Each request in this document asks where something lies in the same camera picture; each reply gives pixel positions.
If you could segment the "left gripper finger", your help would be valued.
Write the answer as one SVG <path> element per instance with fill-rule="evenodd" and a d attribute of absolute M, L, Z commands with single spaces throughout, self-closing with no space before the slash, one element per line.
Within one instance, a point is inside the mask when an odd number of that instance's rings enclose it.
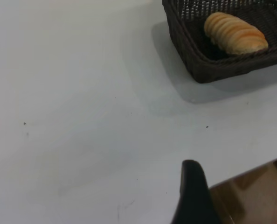
<path fill-rule="evenodd" d="M 183 161 L 180 198 L 171 223 L 219 224 L 220 222 L 200 163 L 194 160 Z"/>

